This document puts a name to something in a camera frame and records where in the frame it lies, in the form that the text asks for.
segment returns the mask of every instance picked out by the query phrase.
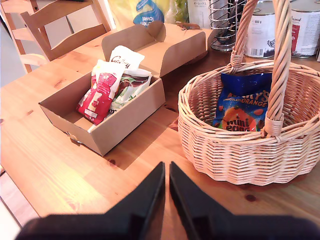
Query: metal can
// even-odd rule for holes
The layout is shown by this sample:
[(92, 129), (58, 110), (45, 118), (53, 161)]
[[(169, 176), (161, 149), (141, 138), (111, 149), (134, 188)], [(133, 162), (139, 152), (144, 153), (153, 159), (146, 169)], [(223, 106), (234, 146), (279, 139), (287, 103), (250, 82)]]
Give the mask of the metal can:
[(247, 34), (244, 54), (251, 58), (266, 59), (275, 55), (276, 15), (272, 0), (258, 1)]
[(292, 7), (292, 47), (295, 58), (317, 54), (320, 45), (320, 0), (295, 0)]

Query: cardboard box lid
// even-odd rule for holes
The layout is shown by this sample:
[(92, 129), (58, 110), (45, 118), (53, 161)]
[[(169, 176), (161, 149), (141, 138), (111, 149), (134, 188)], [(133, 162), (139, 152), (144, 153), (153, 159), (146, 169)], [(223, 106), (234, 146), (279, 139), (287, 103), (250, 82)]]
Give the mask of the cardboard box lid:
[(106, 36), (102, 49), (106, 61), (119, 45), (138, 52), (145, 56), (140, 68), (162, 77), (206, 52), (206, 39), (202, 30), (182, 30), (175, 24), (154, 21), (148, 27), (137, 24)]

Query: open cardboard box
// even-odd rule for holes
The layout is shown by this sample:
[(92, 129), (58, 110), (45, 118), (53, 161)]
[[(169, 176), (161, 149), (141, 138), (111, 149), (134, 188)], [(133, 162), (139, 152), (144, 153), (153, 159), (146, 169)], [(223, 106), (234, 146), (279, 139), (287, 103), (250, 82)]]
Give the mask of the open cardboard box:
[(152, 72), (150, 86), (137, 97), (94, 126), (76, 111), (80, 99), (91, 87), (91, 72), (39, 103), (51, 123), (73, 141), (104, 156), (146, 118), (165, 103), (161, 76), (206, 51), (206, 35), (200, 30), (182, 31), (178, 26), (154, 22), (106, 36), (102, 41), (105, 59), (123, 45), (145, 56), (140, 68)]

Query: wicker basket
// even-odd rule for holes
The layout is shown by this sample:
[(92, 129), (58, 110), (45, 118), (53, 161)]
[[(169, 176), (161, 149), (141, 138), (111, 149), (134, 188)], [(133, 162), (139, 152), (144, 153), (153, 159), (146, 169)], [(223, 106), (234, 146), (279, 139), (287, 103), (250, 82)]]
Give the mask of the wicker basket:
[[(320, 72), (290, 63), (292, 16), (289, 0), (273, 0), (274, 62), (242, 63), (249, 22), (258, 0), (244, 7), (227, 66), (191, 79), (179, 92), (178, 131), (186, 157), (217, 181), (264, 186), (309, 173), (320, 160)], [(273, 73), (265, 127), (260, 132), (212, 126), (222, 91), (221, 73)]]

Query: candy bag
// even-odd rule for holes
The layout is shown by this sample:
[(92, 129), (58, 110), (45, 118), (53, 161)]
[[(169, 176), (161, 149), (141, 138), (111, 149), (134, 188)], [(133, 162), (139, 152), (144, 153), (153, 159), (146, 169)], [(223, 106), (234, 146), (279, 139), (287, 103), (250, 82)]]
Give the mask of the candy bag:
[(124, 64), (98, 61), (95, 77), (91, 77), (92, 87), (79, 101), (76, 110), (95, 125), (101, 123), (108, 114), (112, 100), (118, 90), (125, 71)]
[(126, 69), (137, 69), (144, 58), (144, 55), (119, 45), (111, 52), (109, 62), (124, 64)]
[(272, 73), (221, 74), (223, 84), (212, 125), (228, 131), (258, 132), (265, 126)]
[(126, 69), (121, 77), (118, 92), (111, 103), (109, 112), (113, 114), (145, 90), (150, 84), (151, 76), (151, 72), (140, 68)]

